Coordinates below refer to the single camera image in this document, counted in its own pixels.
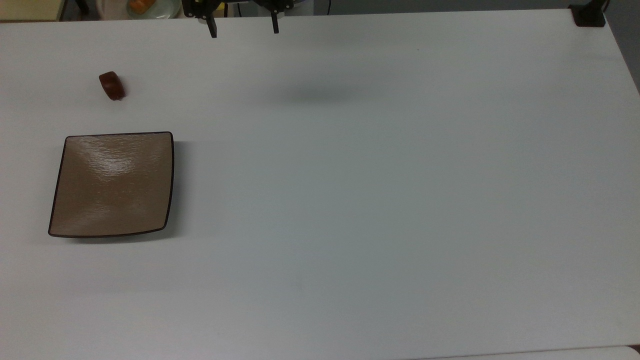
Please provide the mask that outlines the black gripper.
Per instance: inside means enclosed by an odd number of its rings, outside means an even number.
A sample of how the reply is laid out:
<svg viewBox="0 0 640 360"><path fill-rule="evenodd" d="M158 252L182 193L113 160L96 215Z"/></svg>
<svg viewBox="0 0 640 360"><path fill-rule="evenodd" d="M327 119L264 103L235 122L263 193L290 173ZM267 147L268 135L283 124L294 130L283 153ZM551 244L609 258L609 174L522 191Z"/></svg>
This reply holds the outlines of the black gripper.
<svg viewBox="0 0 640 360"><path fill-rule="evenodd" d="M230 8L231 4L255 3L258 7L265 9L270 14L272 29L274 34L279 34L279 15L287 10L292 10L296 4L295 0L183 0L183 13L188 18L206 19L206 26L213 39L218 37L217 23L213 18L214 11L219 7Z"/></svg>

